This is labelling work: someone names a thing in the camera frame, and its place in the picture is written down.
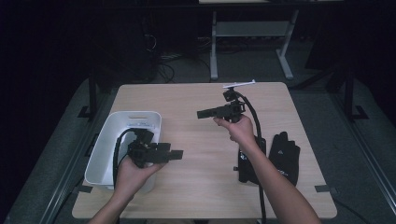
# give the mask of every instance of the table top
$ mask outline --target table top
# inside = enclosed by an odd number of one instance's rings
[[[258,187],[238,181],[238,146],[228,132],[196,111],[226,105],[222,83],[148,84],[121,86],[110,113],[156,111],[163,118],[161,142],[184,150],[183,159],[170,161],[158,172],[149,193],[137,193],[121,217],[129,218],[260,218]],[[318,216],[332,218],[337,210],[326,185],[289,91],[283,83],[256,83],[235,88],[255,108],[267,142],[267,155],[275,134],[288,132],[301,148],[297,189]],[[93,188],[80,192],[73,209],[77,218],[92,217],[112,191]],[[267,217],[276,217],[265,198]]]

